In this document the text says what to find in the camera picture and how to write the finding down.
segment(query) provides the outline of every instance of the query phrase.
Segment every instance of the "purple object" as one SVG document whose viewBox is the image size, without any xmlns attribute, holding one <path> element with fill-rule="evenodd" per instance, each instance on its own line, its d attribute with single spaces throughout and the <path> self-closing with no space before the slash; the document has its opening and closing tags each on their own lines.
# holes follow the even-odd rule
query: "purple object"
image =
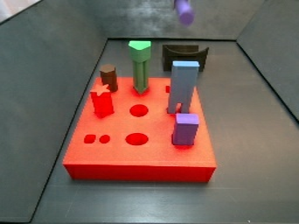
<svg viewBox="0 0 299 224">
<path fill-rule="evenodd" d="M 200 125 L 200 118 L 196 114 L 176 114 L 175 125 L 172 131 L 173 145 L 193 145 Z"/>
<path fill-rule="evenodd" d="M 179 19 L 184 25 L 191 25 L 193 20 L 193 11 L 188 0 L 173 0 Z"/>
</svg>

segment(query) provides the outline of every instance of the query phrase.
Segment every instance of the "red block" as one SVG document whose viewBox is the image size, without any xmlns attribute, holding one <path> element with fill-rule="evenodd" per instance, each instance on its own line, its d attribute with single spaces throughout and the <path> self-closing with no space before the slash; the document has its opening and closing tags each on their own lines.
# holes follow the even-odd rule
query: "red block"
<svg viewBox="0 0 299 224">
<path fill-rule="evenodd" d="M 96 85 L 89 90 L 89 96 L 93 103 L 95 114 L 99 117 L 109 116 L 115 113 L 111 93 L 108 90 L 108 85 Z"/>
<path fill-rule="evenodd" d="M 171 80 L 148 81 L 140 95 L 132 78 L 117 78 L 115 114 L 105 118 L 95 115 L 88 98 L 63 160 L 73 179 L 209 181 L 216 160 L 199 96 L 191 100 L 191 113 L 200 117 L 193 145 L 172 145 L 175 115 L 167 114 L 165 93 Z"/>
</svg>

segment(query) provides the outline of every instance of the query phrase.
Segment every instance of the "circular hole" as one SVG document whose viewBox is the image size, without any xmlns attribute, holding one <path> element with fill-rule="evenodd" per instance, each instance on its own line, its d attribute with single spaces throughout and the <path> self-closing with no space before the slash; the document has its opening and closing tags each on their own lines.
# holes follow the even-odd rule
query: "circular hole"
<svg viewBox="0 0 299 224">
<path fill-rule="evenodd" d="M 109 141 L 109 136 L 108 136 L 108 135 L 101 136 L 101 137 L 99 138 L 99 141 L 100 141 L 103 144 L 108 143 L 108 141 Z"/>
<path fill-rule="evenodd" d="M 148 141 L 148 137 L 143 133 L 133 133 L 125 137 L 125 141 L 132 145 L 143 145 Z"/>
<path fill-rule="evenodd" d="M 145 105 L 143 104 L 136 104 L 131 109 L 129 109 L 129 113 L 132 116 L 144 116 L 148 112 L 148 108 Z"/>
</svg>

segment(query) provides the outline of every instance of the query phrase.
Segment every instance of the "red pegs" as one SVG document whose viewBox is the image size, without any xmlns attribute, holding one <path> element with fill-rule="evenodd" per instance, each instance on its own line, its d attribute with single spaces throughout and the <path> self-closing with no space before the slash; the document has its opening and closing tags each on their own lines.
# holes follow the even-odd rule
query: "red pegs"
<svg viewBox="0 0 299 224">
<path fill-rule="evenodd" d="M 89 90 L 91 100 L 93 103 L 95 114 L 99 117 L 109 116 L 115 113 L 111 93 L 108 90 L 108 85 L 96 85 Z"/>
</svg>

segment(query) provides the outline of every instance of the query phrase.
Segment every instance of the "green peg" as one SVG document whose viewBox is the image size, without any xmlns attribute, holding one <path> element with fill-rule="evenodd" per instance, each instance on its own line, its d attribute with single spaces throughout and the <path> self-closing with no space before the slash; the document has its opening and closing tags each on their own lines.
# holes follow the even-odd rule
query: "green peg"
<svg viewBox="0 0 299 224">
<path fill-rule="evenodd" d="M 135 90 L 141 94 L 148 89 L 148 60 L 151 41 L 129 41 L 129 56 L 133 61 Z"/>
</svg>

